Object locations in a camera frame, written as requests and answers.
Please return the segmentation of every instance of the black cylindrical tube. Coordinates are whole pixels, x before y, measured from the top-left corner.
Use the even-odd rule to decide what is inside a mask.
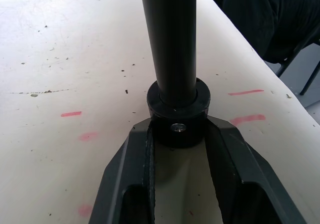
[[[196,0],[142,0],[161,100],[185,107],[196,98]]]

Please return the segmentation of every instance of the black mounting clamp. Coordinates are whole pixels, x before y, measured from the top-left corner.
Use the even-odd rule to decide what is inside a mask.
[[[196,78],[196,0],[142,0],[157,81],[151,119],[136,124],[104,171],[89,224],[154,224],[155,141],[187,148],[205,138],[224,223],[305,224],[268,162],[230,123],[208,116]]]

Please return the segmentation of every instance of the pink mark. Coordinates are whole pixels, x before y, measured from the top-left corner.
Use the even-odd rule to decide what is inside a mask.
[[[93,206],[92,205],[81,205],[79,208],[78,208],[78,214],[82,217],[88,217],[91,215],[91,212],[92,212],[92,208]]]
[[[79,140],[89,141],[89,140],[95,139],[97,136],[98,136],[98,132],[88,132],[79,136]]]
[[[243,91],[243,92],[228,93],[228,95],[246,95],[250,93],[263,92],[263,91],[264,90],[249,90],[249,91]]]
[[[230,120],[230,123],[234,126],[237,126],[243,122],[249,122],[249,121],[255,121],[255,120],[266,120],[266,117],[264,115],[248,115],[244,117],[238,117],[233,120]]]
[[[69,113],[61,114],[61,117],[69,117],[69,116],[75,116],[75,115],[81,115],[81,114],[82,114],[82,111],[69,112]]]

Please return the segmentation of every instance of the white tabletop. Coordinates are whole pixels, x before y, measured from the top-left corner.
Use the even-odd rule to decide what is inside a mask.
[[[0,223],[87,223],[104,168],[149,117],[156,78],[142,0],[0,0],[0,16]],[[212,0],[197,0],[197,76],[211,91],[209,114],[236,124],[319,223],[320,126]],[[175,174],[197,174],[183,199],[211,179],[203,145],[178,153],[188,164],[171,158]],[[199,198],[212,219],[190,204],[177,222],[162,189],[157,223],[221,219],[213,186]]]

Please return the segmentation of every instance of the black fabric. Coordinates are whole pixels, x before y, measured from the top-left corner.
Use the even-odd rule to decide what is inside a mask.
[[[286,58],[320,22],[320,0],[214,1],[262,58],[276,51],[274,61]]]

